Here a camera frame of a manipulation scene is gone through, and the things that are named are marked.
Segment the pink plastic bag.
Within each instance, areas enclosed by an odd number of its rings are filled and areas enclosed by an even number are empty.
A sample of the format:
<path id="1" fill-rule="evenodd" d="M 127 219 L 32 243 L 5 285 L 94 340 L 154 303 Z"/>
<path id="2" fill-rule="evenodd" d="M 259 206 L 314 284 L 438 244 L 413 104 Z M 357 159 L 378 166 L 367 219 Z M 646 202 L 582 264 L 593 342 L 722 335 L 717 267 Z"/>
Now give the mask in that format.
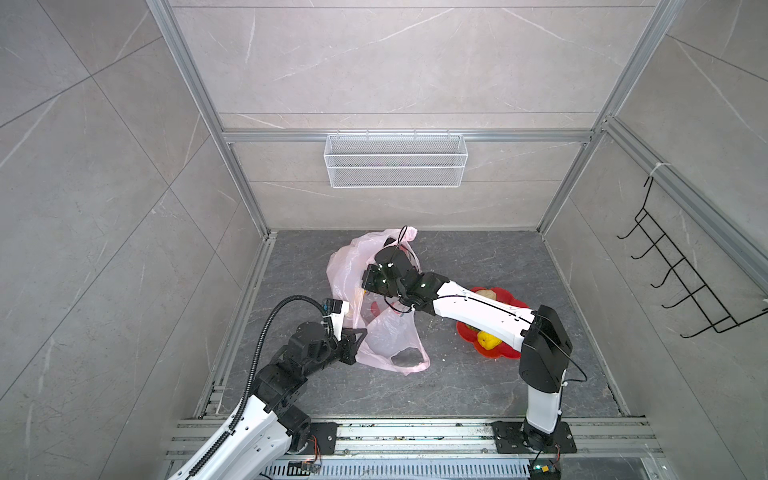
<path id="1" fill-rule="evenodd" d="M 350 304 L 344 327 L 367 330 L 356 361 L 368 367 L 403 375 L 420 373 L 430 367 L 430 358 L 415 325 L 415 312 L 394 299 L 362 288 L 367 266 L 374 262 L 378 251 L 391 244 L 399 243 L 419 266 L 410 246 L 417 235 L 418 230 L 411 226 L 369 232 L 330 256 L 326 275 L 332 297 Z"/>

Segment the yellow fake lemon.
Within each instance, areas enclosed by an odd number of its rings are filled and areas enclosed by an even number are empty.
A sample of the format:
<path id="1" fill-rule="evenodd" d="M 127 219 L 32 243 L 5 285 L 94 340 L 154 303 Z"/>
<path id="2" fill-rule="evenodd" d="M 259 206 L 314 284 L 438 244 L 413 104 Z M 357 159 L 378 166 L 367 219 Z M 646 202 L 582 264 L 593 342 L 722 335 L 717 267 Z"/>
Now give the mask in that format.
<path id="1" fill-rule="evenodd" d="M 491 351 L 501 345 L 503 341 L 487 332 L 480 331 L 477 334 L 477 343 L 482 349 Z"/>

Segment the cream fake fruit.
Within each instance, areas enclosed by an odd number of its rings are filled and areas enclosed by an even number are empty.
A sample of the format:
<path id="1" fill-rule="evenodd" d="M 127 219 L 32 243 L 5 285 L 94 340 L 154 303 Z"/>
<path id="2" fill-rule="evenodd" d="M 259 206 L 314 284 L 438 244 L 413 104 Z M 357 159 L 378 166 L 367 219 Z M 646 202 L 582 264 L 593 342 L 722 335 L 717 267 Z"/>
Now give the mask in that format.
<path id="1" fill-rule="evenodd" d="M 487 289 L 478 290 L 477 294 L 490 300 L 497 299 L 497 294 L 493 290 L 487 290 Z"/>

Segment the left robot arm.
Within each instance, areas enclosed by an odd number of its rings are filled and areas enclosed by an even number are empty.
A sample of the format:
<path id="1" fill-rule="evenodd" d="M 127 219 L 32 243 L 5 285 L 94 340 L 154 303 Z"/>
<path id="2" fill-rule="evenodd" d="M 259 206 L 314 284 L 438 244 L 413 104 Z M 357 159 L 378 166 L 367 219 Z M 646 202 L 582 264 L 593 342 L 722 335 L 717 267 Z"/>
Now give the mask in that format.
<path id="1" fill-rule="evenodd" d="M 173 479 L 257 479 L 276 459 L 303 451 L 310 417 L 296 405 L 308 377 L 341 362 L 352 365 L 367 330 L 305 322 L 256 374 L 235 411 Z"/>

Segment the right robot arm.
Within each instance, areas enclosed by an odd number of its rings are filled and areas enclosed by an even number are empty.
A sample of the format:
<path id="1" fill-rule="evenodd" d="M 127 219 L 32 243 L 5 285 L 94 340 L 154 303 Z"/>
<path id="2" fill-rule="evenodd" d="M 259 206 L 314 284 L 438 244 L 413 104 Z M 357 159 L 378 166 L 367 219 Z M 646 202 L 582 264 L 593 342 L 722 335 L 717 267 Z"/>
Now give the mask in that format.
<path id="1" fill-rule="evenodd" d="M 554 443 L 572 352 L 555 310 L 545 305 L 534 310 L 518 308 L 483 297 L 443 275 L 420 271 L 394 245 L 374 256 L 362 276 L 362 288 L 413 310 L 474 327 L 518 351 L 519 376 L 528 386 L 522 435 L 534 449 Z"/>

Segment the red flower-shaped plate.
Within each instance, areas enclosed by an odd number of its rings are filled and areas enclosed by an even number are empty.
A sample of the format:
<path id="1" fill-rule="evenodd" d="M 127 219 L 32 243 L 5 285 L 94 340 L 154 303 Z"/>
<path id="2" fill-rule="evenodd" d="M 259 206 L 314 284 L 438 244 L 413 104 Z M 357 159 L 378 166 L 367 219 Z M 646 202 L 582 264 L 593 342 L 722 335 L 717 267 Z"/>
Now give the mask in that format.
<path id="1" fill-rule="evenodd" d="M 516 299 L 509 291 L 503 288 L 494 287 L 485 289 L 475 287 L 472 288 L 471 291 L 490 300 L 495 300 L 513 307 L 528 308 L 526 303 Z M 504 357 L 512 360 L 519 360 L 521 357 L 520 352 L 515 350 L 509 344 L 502 342 L 500 339 L 487 332 L 478 330 L 463 322 L 456 322 L 456 330 L 458 335 L 464 341 L 471 343 L 475 350 L 486 358 L 497 359 Z"/>

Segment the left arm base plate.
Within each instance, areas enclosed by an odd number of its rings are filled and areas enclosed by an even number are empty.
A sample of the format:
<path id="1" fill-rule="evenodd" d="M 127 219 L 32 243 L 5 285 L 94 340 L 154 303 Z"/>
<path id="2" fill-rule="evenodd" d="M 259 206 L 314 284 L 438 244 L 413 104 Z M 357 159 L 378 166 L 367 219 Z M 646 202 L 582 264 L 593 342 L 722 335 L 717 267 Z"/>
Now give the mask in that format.
<path id="1" fill-rule="evenodd" d="M 292 436 L 289 454 L 321 456 L 335 453 L 339 424 L 335 422 L 313 422 L 299 428 Z"/>

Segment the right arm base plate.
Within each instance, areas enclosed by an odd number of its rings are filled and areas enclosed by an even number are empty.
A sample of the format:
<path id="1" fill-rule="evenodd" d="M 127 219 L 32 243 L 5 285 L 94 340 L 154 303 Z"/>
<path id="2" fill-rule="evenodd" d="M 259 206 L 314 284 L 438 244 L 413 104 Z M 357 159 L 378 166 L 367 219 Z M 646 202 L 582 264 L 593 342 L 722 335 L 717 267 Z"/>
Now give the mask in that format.
<path id="1" fill-rule="evenodd" d="M 490 424 L 499 454 L 573 454 L 577 447 L 570 426 L 559 421 L 552 433 L 544 433 L 527 421 L 495 421 Z"/>

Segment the aluminium mounting rail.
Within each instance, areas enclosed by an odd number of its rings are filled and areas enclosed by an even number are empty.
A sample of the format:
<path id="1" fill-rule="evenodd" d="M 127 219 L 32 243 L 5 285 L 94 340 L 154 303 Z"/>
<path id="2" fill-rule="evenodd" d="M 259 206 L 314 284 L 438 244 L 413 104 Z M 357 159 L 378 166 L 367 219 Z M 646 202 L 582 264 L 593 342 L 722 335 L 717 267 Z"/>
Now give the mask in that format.
<path id="1" fill-rule="evenodd" d="M 515 419 L 326 419 L 339 424 L 336 456 L 363 454 L 502 455 L 490 424 Z M 663 454 L 648 421 L 642 417 L 571 418 L 564 420 L 581 457 L 656 457 Z"/>

